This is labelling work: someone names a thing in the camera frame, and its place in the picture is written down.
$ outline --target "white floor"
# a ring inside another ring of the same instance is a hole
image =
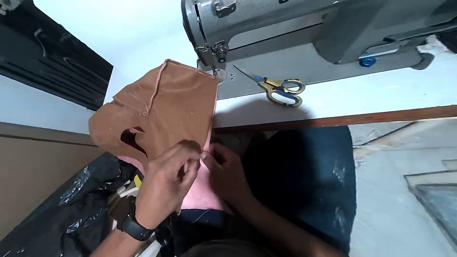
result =
[[[408,123],[350,126],[361,145]],[[351,257],[455,257],[438,226],[408,191],[403,175],[446,170],[457,159],[457,120],[405,138],[368,156],[356,169],[357,215]]]

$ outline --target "blue knob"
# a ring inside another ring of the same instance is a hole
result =
[[[359,59],[359,64],[362,67],[371,67],[375,63],[376,63],[376,58],[374,58],[374,57],[365,57],[365,58]]]

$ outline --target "yellow tag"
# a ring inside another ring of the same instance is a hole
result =
[[[138,188],[141,187],[141,180],[138,177],[138,175],[135,175],[135,177],[133,178],[133,182],[135,182],[135,186],[137,186]]]

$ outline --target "finger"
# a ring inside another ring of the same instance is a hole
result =
[[[234,153],[229,148],[221,144],[210,144],[209,149],[214,156],[217,156],[221,161],[226,162],[232,158],[236,153]]]
[[[178,172],[187,161],[200,160],[200,152],[186,145],[181,145],[172,156],[164,160],[164,168],[170,172]]]
[[[182,147],[187,147],[189,149],[194,149],[198,152],[202,152],[201,147],[197,142],[191,140],[182,140],[181,142],[175,144],[174,146],[164,151],[157,159],[167,160],[170,157],[172,157]]]
[[[198,174],[198,169],[200,168],[200,161],[199,160],[191,160],[188,162],[188,169],[184,174],[181,182],[181,187],[184,191],[189,191],[192,184],[194,183],[195,178]]]
[[[218,171],[222,169],[222,166],[216,161],[212,154],[203,152],[202,157],[202,161],[209,171]]]

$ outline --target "scissors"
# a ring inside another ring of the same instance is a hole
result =
[[[305,84],[300,80],[272,80],[267,77],[260,77],[254,74],[247,74],[246,72],[240,70],[238,67],[233,65],[237,70],[241,71],[244,75],[250,77],[253,81],[257,83],[257,85],[263,88],[266,91],[266,97],[268,100],[272,101],[273,103],[277,103],[279,105],[284,105],[286,107],[298,107],[302,104],[303,100],[301,97],[297,96],[301,92],[305,90]],[[287,84],[295,84],[298,86],[297,90],[290,90],[285,88]],[[295,101],[295,103],[285,103],[279,101],[273,97],[273,93],[281,95],[283,97],[287,97]]]

